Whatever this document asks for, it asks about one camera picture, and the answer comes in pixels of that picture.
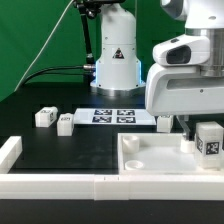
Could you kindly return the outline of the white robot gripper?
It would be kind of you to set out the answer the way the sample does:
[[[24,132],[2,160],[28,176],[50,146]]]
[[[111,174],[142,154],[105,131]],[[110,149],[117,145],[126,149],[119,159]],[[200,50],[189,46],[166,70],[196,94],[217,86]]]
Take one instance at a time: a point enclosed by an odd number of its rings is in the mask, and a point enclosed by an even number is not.
[[[224,77],[203,77],[198,66],[155,63],[147,76],[145,106],[153,116],[178,115],[183,137],[189,140],[188,115],[224,113]]]

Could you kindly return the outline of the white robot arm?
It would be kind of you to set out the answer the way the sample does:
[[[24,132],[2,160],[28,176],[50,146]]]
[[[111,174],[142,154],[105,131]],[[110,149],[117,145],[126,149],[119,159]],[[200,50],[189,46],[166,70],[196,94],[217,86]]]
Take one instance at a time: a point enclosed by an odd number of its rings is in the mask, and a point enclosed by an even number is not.
[[[185,33],[153,48],[146,81],[136,57],[136,20],[124,1],[98,0],[101,56],[92,89],[114,96],[143,87],[154,116],[224,113],[224,0],[160,0],[170,17],[185,22]]]

